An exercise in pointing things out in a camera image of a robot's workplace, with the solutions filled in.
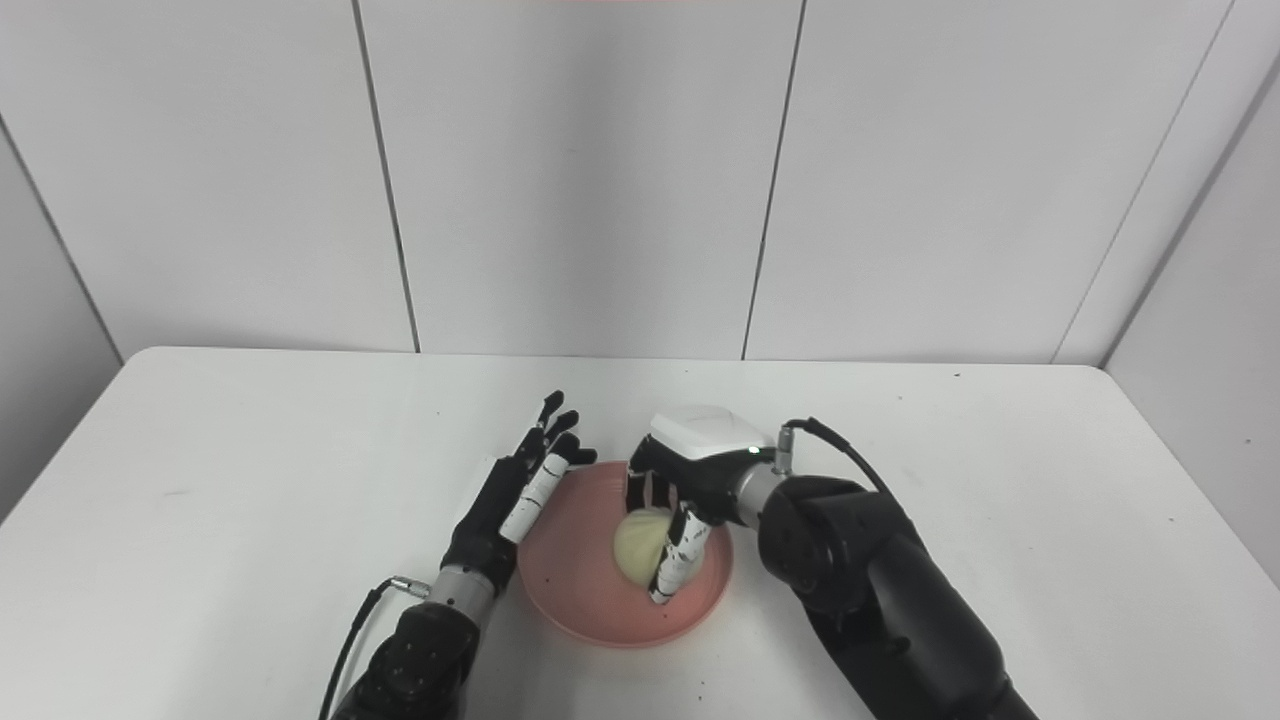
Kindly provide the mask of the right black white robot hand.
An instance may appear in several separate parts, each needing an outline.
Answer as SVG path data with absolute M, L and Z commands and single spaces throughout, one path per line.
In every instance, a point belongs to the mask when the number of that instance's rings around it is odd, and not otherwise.
M 728 409 L 684 406 L 658 413 L 626 464 L 627 512 L 668 518 L 650 601 L 667 605 L 695 575 L 710 533 L 726 523 L 758 530 L 765 501 L 785 478 L 778 447 Z

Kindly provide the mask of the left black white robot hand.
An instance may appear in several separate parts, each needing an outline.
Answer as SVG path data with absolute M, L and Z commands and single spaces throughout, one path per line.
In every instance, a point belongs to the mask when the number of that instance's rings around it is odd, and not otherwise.
M 529 537 L 564 475 L 593 465 L 598 454 L 573 429 L 580 415 L 553 391 L 512 454 L 493 461 L 470 509 L 454 525 L 440 569 L 486 580 L 495 596 L 515 574 L 518 546 Z

